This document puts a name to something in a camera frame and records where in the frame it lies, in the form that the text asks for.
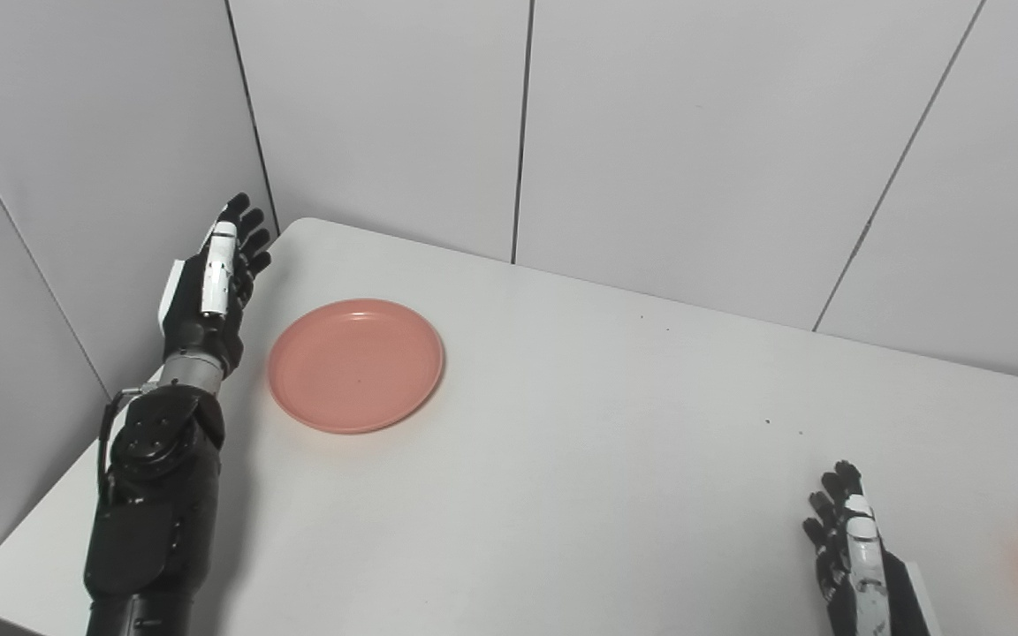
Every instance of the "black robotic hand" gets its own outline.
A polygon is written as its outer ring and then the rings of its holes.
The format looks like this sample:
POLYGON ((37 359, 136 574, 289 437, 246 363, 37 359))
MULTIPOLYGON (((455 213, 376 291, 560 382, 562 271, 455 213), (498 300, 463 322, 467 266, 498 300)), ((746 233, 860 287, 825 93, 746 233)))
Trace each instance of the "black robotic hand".
POLYGON ((177 261, 159 305, 158 382, 124 390, 105 408, 97 444, 97 515, 84 565, 89 636, 185 636, 211 568, 222 380, 238 367, 238 327, 253 279, 270 265, 260 210, 239 193, 202 249, 177 261), (124 426, 117 412, 130 398, 124 426))
POLYGON ((250 302, 254 277, 271 263, 263 251, 270 231, 258 229, 264 218, 239 192, 218 215, 199 253, 175 262, 159 305, 164 359, 178 351, 205 351, 221 363, 223 378, 238 366, 242 309, 250 302))
POLYGON ((859 470, 844 460, 821 482, 827 494, 807 499, 817 519, 803 530, 835 636, 929 636, 906 565, 882 546, 859 470))

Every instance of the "robot finger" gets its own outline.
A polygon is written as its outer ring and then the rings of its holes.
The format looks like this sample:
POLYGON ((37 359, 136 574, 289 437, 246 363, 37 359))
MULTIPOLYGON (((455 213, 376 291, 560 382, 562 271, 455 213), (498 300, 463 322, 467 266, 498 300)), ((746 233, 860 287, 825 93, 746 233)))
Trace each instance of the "robot finger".
POLYGON ((819 479, 819 481, 824 484, 824 490, 826 490, 828 495, 832 496, 832 502, 835 502, 838 507, 843 507, 843 503, 846 502, 849 494, 847 492, 847 487, 843 483, 843 479, 840 478, 840 475, 835 473, 824 473, 824 476, 819 479))
POLYGON ((245 241, 250 232, 257 230, 263 221, 266 221, 266 213, 260 209, 253 209, 243 214, 242 220, 238 221, 238 240, 245 241))
POLYGON ((835 515, 835 505, 832 504, 831 499, 828 499, 828 496, 823 493, 812 493, 807 497, 807 503, 811 504, 812 510, 815 511, 816 515, 819 515, 819 520, 824 522, 825 527, 836 527, 838 519, 835 515))
POLYGON ((249 264, 250 277, 257 277, 259 274, 262 274, 262 271, 266 267, 270 267, 272 262, 274 262, 274 258, 270 256, 270 252, 262 252, 258 256, 251 257, 249 264))
POLYGON ((245 258, 247 264, 247 269, 249 269, 249 263, 258 256, 259 251, 270 243, 270 230, 258 230, 253 234, 250 234, 249 238, 246 238, 245 242, 242 243, 241 248, 238 248, 238 253, 245 258))
POLYGON ((828 548, 828 530, 826 530, 824 524, 819 523, 818 519, 814 517, 803 519, 803 532, 815 545, 815 552, 818 553, 828 548))
POLYGON ((861 473, 859 468, 856 468, 851 462, 847 460, 841 460, 835 464, 835 474, 840 475, 843 479, 843 484, 846 486, 849 495, 862 495, 861 490, 861 473))
POLYGON ((238 219, 242 217, 242 213, 249 209, 250 197, 247 197, 245 192, 239 192, 234 194, 234 197, 230 201, 226 203, 226 207, 223 207, 221 213, 218 214, 218 221, 227 221, 238 225, 238 219))

